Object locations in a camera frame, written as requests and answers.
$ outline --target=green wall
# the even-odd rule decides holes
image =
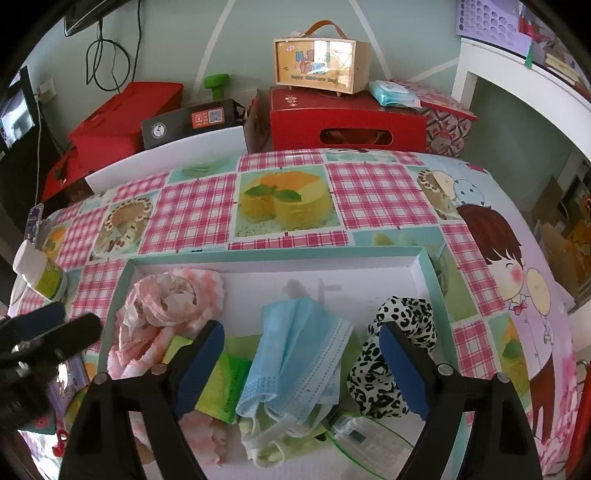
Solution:
[[[572,142],[529,105],[483,79],[471,110],[479,120],[464,160],[486,168],[517,207],[529,211],[550,177],[560,174]]]
[[[456,59],[460,39],[455,34],[456,0],[358,0],[393,76],[411,78]],[[207,42],[226,6],[226,0],[142,0],[143,40],[137,80],[169,80],[185,85],[190,97]],[[137,0],[105,19],[106,38],[120,42],[134,55],[137,41]],[[273,77],[273,39],[303,31],[315,21],[329,18],[350,38],[368,41],[348,0],[236,0],[215,44],[206,74],[232,75],[230,95],[268,87]],[[335,36],[330,27],[320,33]],[[65,38],[59,22],[31,53],[27,65],[33,87],[54,78],[57,96],[46,106],[48,120],[59,139],[98,108],[111,94],[94,84],[85,85],[85,52],[96,38],[88,28]],[[113,50],[105,49],[99,80],[113,86]],[[424,81],[451,92],[454,68]],[[116,58],[117,78],[125,76],[126,61]],[[371,76],[383,79],[376,58]],[[208,91],[201,96],[207,97]]]
[[[329,18],[357,40],[369,41],[348,0],[236,0],[215,43],[206,75],[232,75],[228,94],[242,100],[258,87],[273,83],[274,38],[305,30]],[[227,0],[142,0],[143,41],[137,80],[164,80],[185,85],[191,96],[197,71],[212,32]],[[460,38],[455,34],[456,0],[357,0],[384,52],[391,74],[412,78],[456,59]],[[106,38],[135,53],[137,0],[105,19]],[[324,27],[321,34],[334,36]],[[85,52],[96,38],[96,28],[66,38],[63,23],[47,33],[27,60],[36,88],[54,78],[57,96],[47,104],[52,130],[65,144],[66,134],[112,94],[94,84],[85,85]],[[113,86],[113,50],[105,48],[99,80]],[[422,83],[450,93],[455,67],[432,75]],[[119,53],[115,74],[121,79],[126,61]],[[373,57],[371,78],[383,79]],[[201,90],[199,98],[208,98]],[[468,139],[465,158],[487,168],[520,208],[527,209],[545,186],[549,175],[560,172],[570,149],[565,139],[544,118],[509,93],[480,80],[473,103],[480,121]]]

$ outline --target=leather handle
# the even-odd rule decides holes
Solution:
[[[316,30],[318,30],[320,27],[325,27],[326,25],[332,25],[336,32],[339,34],[339,37],[341,37],[344,40],[348,40],[349,38],[347,37],[347,35],[345,35],[345,33],[340,29],[340,27],[332,22],[331,20],[318,20],[314,25],[312,25],[308,30],[306,30],[303,34],[302,37],[309,37],[310,35],[312,35],[312,33],[314,33]]]

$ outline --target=pink towel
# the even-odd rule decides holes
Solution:
[[[115,341],[109,351],[111,378],[137,377],[159,364],[174,335],[195,338],[223,309],[222,276],[210,270],[178,268],[137,282],[116,312]],[[130,413],[135,437],[150,447],[139,413]],[[179,425],[201,465],[219,465],[225,431],[208,415],[193,411]]]

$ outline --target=patterned box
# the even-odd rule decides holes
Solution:
[[[427,153],[461,157],[472,122],[478,117],[443,92],[418,83],[392,81],[412,90],[421,100],[421,113],[427,120]]]

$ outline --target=blue gripper pad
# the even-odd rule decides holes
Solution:
[[[427,420],[431,409],[427,402],[425,382],[396,336],[386,325],[383,325],[379,331],[379,349],[408,408],[420,415],[423,420]]]
[[[195,410],[195,405],[207,384],[209,375],[212,373],[213,367],[215,367],[217,360],[222,354],[224,340],[223,326],[221,323],[216,322],[215,327],[209,333],[201,348],[195,353],[195,356],[185,369],[184,375],[178,383],[177,402],[174,406],[174,413],[178,419],[186,413]],[[183,349],[191,347],[192,345],[182,347],[177,352],[177,355]]]

